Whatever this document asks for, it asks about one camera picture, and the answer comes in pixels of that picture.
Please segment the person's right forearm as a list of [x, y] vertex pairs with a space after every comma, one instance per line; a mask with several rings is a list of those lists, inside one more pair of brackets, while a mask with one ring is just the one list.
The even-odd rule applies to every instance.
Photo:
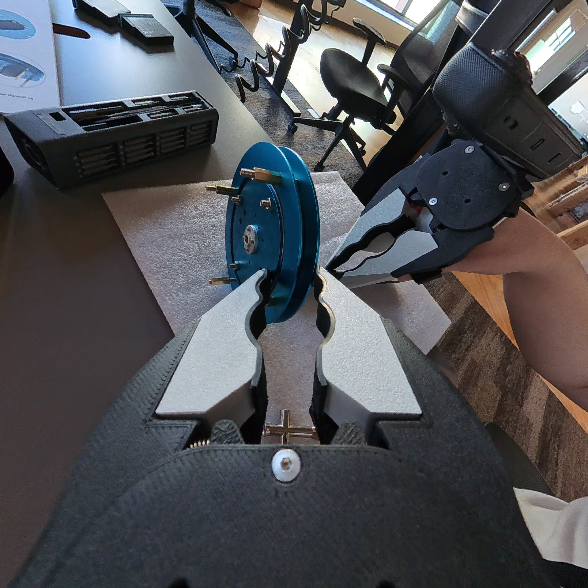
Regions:
[[443, 271], [502, 275], [525, 360], [587, 410], [587, 273], [562, 239], [521, 210], [495, 228], [492, 240]]

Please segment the silver cross wrench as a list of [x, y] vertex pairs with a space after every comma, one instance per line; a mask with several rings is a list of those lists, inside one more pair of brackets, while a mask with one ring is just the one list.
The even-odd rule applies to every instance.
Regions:
[[278, 424], [265, 423], [262, 430], [263, 437], [279, 437], [282, 445], [287, 445], [292, 439], [319, 440], [318, 433], [314, 426], [305, 427], [291, 424], [290, 411], [281, 410], [281, 421]]

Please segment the printed instruction sheet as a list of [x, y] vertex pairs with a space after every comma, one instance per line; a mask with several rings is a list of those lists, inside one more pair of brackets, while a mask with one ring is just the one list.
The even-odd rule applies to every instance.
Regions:
[[1, 1], [1, 112], [58, 107], [48, 1]]

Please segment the black flat box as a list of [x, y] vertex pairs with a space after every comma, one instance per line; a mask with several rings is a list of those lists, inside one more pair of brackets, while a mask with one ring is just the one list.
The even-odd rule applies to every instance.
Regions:
[[99, 20], [107, 26], [118, 26], [120, 16], [131, 14], [131, 10], [118, 1], [72, 1], [80, 13]]
[[122, 13], [120, 27], [149, 47], [171, 47], [174, 36], [151, 13]]

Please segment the white foam sheet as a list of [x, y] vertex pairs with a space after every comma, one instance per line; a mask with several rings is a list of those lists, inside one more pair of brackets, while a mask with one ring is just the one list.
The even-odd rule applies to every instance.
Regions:
[[[174, 334], [231, 292], [212, 286], [228, 274], [224, 226], [227, 203], [204, 183], [123, 190], [104, 195], [131, 253]], [[379, 283], [353, 290], [380, 316], [390, 319], [447, 374], [453, 368], [437, 348], [451, 321], [423, 285]], [[268, 325], [259, 338], [265, 362], [266, 421], [277, 424], [282, 409], [290, 424], [309, 427], [316, 351], [318, 303], [310, 290], [290, 320]]]

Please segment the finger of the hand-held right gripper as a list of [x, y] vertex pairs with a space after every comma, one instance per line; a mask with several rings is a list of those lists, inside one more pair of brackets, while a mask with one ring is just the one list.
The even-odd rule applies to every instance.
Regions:
[[349, 289], [397, 282], [393, 272], [399, 271], [399, 276], [408, 275], [405, 266], [436, 248], [431, 233], [411, 229], [400, 235], [388, 250], [378, 254], [366, 252], [366, 259], [357, 268], [346, 270], [340, 281]]
[[396, 189], [358, 218], [326, 268], [348, 274], [364, 262], [386, 253], [406, 231], [414, 229], [414, 211]]

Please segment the black screwdriver bit case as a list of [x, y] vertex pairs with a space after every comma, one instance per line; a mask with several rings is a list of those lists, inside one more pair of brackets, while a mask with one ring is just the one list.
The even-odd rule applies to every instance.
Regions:
[[59, 189], [215, 142], [219, 115], [196, 91], [6, 117], [21, 155]]

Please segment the grey desk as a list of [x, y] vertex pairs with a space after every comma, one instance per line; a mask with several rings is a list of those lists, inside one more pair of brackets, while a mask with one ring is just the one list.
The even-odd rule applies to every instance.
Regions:
[[195, 89], [219, 112], [217, 139], [154, 166], [60, 192], [23, 161], [1, 198], [1, 587], [16, 579], [48, 525], [93, 428], [173, 332], [111, 215], [103, 192], [227, 178], [268, 136], [159, 1], [152, 11], [174, 50], [151, 53], [52, 1], [60, 24], [90, 40], [56, 41], [68, 104]]

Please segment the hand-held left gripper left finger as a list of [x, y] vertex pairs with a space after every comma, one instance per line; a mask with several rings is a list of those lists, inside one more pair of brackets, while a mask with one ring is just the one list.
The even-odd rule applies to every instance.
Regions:
[[268, 406], [262, 350], [269, 272], [259, 270], [201, 316], [156, 414], [232, 420], [247, 443], [259, 443]]

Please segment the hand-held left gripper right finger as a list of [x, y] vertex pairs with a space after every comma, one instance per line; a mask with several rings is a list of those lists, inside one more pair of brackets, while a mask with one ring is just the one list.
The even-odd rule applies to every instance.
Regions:
[[368, 439], [375, 423], [418, 420], [422, 409], [380, 315], [321, 267], [316, 268], [317, 328], [311, 418], [321, 444], [345, 422]]

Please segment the blue metal turntable disc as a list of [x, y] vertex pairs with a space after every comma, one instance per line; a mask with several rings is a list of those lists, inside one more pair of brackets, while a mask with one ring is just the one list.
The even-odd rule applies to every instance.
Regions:
[[[248, 180], [240, 168], [265, 168], [282, 180], [269, 184]], [[290, 319], [303, 304], [318, 261], [318, 200], [304, 161], [289, 148], [259, 142], [248, 149], [232, 180], [239, 195], [227, 196], [225, 249], [228, 276], [236, 289], [258, 270], [269, 272], [268, 324]]]

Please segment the black office chair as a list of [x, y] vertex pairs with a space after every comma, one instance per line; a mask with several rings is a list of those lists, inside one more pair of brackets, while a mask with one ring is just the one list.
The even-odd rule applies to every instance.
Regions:
[[321, 55], [320, 76], [328, 92], [337, 99], [334, 113], [319, 119], [294, 117], [288, 125], [288, 130], [292, 134], [297, 131], [299, 123], [334, 132], [334, 139], [315, 165], [315, 172], [324, 170], [327, 157], [342, 140], [349, 146], [358, 164], [365, 171], [364, 150], [358, 148], [357, 137], [354, 136], [350, 125], [359, 118], [369, 122], [373, 128], [384, 130], [393, 136], [395, 131], [389, 124], [396, 119], [394, 107], [404, 90], [413, 89], [410, 82], [400, 73], [390, 66], [380, 64], [378, 70], [393, 79], [391, 96], [386, 99], [378, 78], [367, 65], [375, 45], [384, 45], [386, 40], [362, 19], [354, 18], [353, 24], [367, 36], [368, 42], [361, 61], [336, 48], [328, 48]]

